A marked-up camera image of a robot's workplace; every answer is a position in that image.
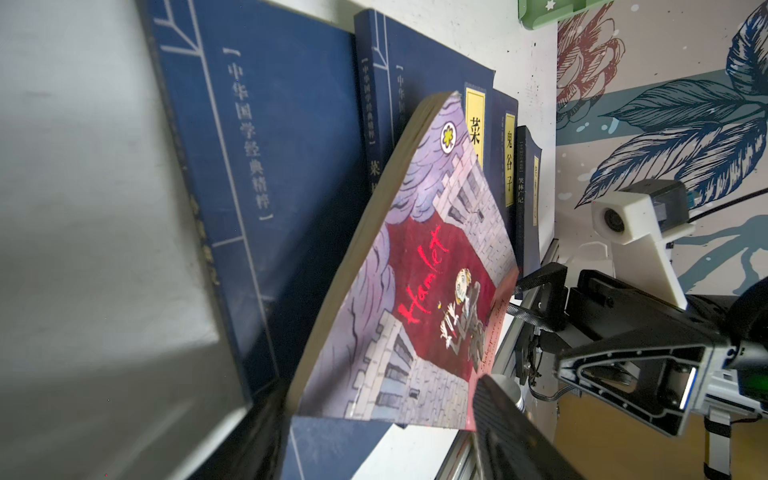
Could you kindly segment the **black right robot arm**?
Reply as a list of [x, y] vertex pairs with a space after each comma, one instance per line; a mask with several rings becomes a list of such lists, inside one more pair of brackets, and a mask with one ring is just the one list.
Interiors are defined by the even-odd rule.
[[517, 362], [521, 381], [534, 383], [533, 355], [546, 352], [564, 392], [598, 398], [664, 435], [682, 434], [700, 414], [704, 474], [729, 478], [733, 425], [767, 415], [766, 281], [675, 306], [596, 270], [574, 287], [566, 274], [547, 264], [521, 281], [532, 303], [508, 308], [533, 326]]

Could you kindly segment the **blue book yellow label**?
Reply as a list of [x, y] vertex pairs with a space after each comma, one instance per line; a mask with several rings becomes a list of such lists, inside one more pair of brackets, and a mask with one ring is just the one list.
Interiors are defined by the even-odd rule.
[[419, 103], [457, 91], [478, 160], [485, 162], [495, 71], [374, 9], [354, 17], [368, 180], [372, 188]]

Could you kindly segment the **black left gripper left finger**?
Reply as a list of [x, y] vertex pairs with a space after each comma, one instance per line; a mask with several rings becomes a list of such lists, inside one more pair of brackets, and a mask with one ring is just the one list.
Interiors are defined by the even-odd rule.
[[188, 479], [277, 479], [285, 456], [288, 386], [262, 395]]

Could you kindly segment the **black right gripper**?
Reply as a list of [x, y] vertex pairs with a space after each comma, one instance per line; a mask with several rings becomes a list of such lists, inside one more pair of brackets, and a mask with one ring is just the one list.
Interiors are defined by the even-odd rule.
[[548, 353], [541, 339], [555, 348], [549, 332], [562, 331], [567, 316], [588, 340], [557, 355], [558, 379], [664, 435], [680, 435], [708, 375], [734, 351], [725, 327], [734, 296], [689, 295], [687, 307], [679, 308], [602, 272], [584, 270], [567, 301], [567, 271], [550, 262], [525, 276], [515, 290], [523, 294], [522, 305], [507, 307], [509, 315], [533, 325], [522, 327], [514, 346], [520, 386], [544, 396], [536, 387]]

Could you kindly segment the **pink Hamlet book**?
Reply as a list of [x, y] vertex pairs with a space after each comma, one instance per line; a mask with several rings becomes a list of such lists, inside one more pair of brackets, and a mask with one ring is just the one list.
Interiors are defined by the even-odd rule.
[[457, 92], [424, 99], [368, 202], [288, 390], [303, 417], [473, 430], [519, 270]]

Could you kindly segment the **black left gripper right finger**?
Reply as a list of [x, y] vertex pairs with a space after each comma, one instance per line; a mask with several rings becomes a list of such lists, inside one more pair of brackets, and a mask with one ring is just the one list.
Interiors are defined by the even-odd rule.
[[475, 387], [472, 411], [484, 479], [580, 479], [582, 475], [491, 379]]

